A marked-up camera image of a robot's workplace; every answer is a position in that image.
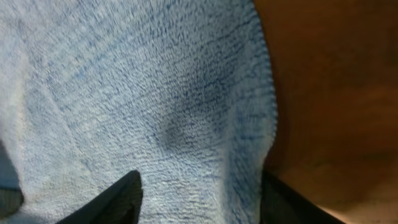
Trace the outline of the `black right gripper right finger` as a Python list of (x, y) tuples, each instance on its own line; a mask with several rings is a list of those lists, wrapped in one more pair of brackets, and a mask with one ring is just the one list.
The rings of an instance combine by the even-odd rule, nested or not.
[(261, 224), (344, 224), (266, 170), (261, 187)]

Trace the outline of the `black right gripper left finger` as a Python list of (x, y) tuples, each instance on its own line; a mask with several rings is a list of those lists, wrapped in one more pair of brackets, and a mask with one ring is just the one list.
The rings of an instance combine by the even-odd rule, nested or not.
[(132, 170), (58, 224), (138, 224), (142, 199), (141, 175)]

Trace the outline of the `blue microfiber cloth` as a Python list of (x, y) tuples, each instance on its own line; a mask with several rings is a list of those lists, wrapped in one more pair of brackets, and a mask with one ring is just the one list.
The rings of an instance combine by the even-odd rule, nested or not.
[(6, 223), (57, 223), (131, 170), (141, 223), (258, 223), (276, 132), (252, 1), (2, 1)]

